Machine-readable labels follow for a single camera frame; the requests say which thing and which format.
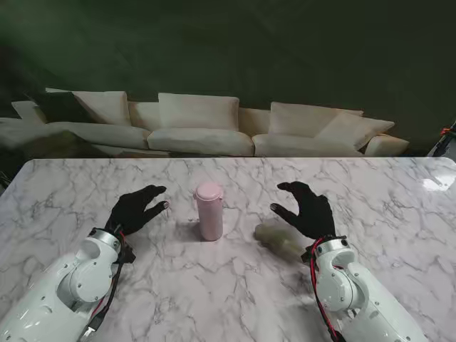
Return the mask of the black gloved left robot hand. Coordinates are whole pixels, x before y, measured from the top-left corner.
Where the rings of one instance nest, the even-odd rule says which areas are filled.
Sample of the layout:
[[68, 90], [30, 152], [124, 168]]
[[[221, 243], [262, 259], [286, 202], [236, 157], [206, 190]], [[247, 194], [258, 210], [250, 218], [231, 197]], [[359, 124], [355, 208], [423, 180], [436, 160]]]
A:
[[104, 230], [124, 236], [138, 232], [150, 220], [169, 207], [168, 201], [161, 201], [154, 207], [146, 208], [166, 189], [165, 186], [148, 185], [136, 192], [123, 194], [111, 210]]

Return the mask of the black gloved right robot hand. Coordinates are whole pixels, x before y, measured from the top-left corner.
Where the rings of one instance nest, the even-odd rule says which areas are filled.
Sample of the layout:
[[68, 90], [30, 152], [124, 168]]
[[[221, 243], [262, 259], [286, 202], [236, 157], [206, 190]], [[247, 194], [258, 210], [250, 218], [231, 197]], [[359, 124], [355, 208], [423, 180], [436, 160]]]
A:
[[272, 203], [270, 208], [275, 214], [310, 239], [336, 235], [333, 212], [326, 196], [315, 194], [307, 184], [298, 181], [282, 182], [277, 187], [293, 195], [299, 213], [294, 214], [280, 204]]

